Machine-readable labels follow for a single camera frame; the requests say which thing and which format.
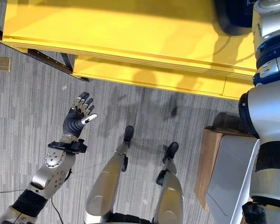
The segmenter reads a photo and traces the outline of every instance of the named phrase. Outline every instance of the gray carpet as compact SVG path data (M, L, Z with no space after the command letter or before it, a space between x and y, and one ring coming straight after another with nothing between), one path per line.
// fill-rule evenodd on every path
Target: gray carpet
M0 2L0 28L4 8ZM59 54L50 55L62 60ZM135 135L114 211L152 219L160 193L154 181L161 169L163 145L177 141L184 223L214 223L193 192L202 130L211 125L237 128L236 101L98 80L84 83L2 45L0 56L12 58L12 71L0 72L0 191L26 187L43 164L46 145L59 139L69 106L79 93L88 91L99 118L82 132L88 151L77 156L73 174L54 195L64 223L83 223L87 194L127 125L135 127ZM19 194L0 194L0 214ZM51 203L38 223L60 223Z

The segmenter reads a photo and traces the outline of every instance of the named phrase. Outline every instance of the yellow table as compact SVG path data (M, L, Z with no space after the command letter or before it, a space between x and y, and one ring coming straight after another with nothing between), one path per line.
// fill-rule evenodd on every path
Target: yellow table
M212 0L8 0L2 41L78 55L77 77L233 99L256 65L253 36L224 35Z

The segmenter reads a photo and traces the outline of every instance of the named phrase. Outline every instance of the wire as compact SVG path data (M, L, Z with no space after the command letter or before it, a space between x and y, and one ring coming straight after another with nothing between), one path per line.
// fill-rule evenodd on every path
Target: wire
M20 190L11 190L11 191L0 191L0 194L2 193L11 193L11 192L16 192L16 191L24 191L25 189L20 189Z
M71 173L72 173L72 171L71 171L71 168L70 168L69 173L67 174L67 176L66 176L66 178L65 178L65 180L64 180L64 183L68 180L68 178L70 177ZM55 207L55 205L54 205L54 203L53 203L53 196L51 197L51 202L52 202L53 208L55 209L55 211L57 212L57 214L58 214L58 216L59 216L59 219L60 219L61 224L64 224L64 223L63 223L63 220L62 220L62 218L61 218L60 212L58 211L58 209Z
M69 173L67 175L67 177L65 178L65 181L66 182L68 180L68 178L70 177L70 174L72 173L71 169L69 170ZM0 194L2 193L11 193L11 192L16 192L16 191L24 191L25 189L20 189L20 190L11 190L11 191L0 191ZM54 203L53 203L53 196L51 197L51 202L52 202L52 206L53 208L55 209L55 211L57 212L58 216L59 216L59 219L60 219L60 222L61 224L64 224L63 223L63 220L61 218L61 215L60 215L60 212L58 211L58 209L55 207Z
M61 218L61 215L60 215L60 213L59 213L59 211L58 211L58 209L55 207L55 205L54 205L54 203L53 203L53 196L51 197L51 202L52 202L53 208L55 209L55 211L57 212L57 214L58 214L58 216L59 216L60 222L61 222L62 224L64 224L64 223L63 223L63 220L62 220L62 218Z

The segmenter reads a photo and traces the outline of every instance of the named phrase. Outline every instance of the cardboard box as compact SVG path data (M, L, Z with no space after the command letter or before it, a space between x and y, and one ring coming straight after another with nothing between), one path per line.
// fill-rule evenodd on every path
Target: cardboard box
M196 184L194 193L198 198L201 206L209 210L205 196L207 194L212 171L216 162L217 153L219 150L220 140L224 135L237 135L252 137L249 134L241 133L233 129L208 129L203 130L203 137L201 143L201 152L198 164L198 170L196 175Z
M247 224L244 218L242 219L240 224Z

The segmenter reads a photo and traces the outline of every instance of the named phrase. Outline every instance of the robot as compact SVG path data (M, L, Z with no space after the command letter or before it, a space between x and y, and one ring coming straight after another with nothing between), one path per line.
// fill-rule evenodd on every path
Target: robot
M260 149L251 175L250 197L253 201L243 205L243 214L248 224L280 224L280 0L256 1L252 17L257 59L257 71L253 77L255 87L242 95L238 107L247 130L260 139ZM8 207L0 224L35 223L47 200L70 173L75 155L86 151L83 140L78 137L84 125L97 117L90 114L91 108L87 110L92 102L90 99L90 103L84 104L87 97L87 93L82 93L77 98L65 118L59 142L49 144L45 164L18 200ZM85 204L86 224L151 223L112 211L120 174L127 167L126 153L132 136L133 128L128 126L123 143L95 182ZM162 191L153 224L182 224L182 188L173 162L177 149L177 143L167 149L164 168L156 180Z
M252 31L255 88L242 95L238 107L260 149L251 176L253 202L243 206L243 214L248 224L280 224L280 0L254 4Z
M63 134L59 142L48 144L49 152L43 166L35 173L32 181L16 202L9 206L0 217L0 224L34 224L46 202L58 191L71 174L76 154L85 153L87 146L79 139L82 129L98 117L91 114L93 99L87 102L89 93L83 92L74 101L63 122ZM152 222L132 215L113 213L121 172L128 165L127 151L131 145L134 128L127 126L123 142L117 147L98 176L85 203L84 223L134 223L134 224L182 224L183 195L181 184L176 177L173 162L178 144L173 142L163 157L164 167L157 176L156 183L162 186Z

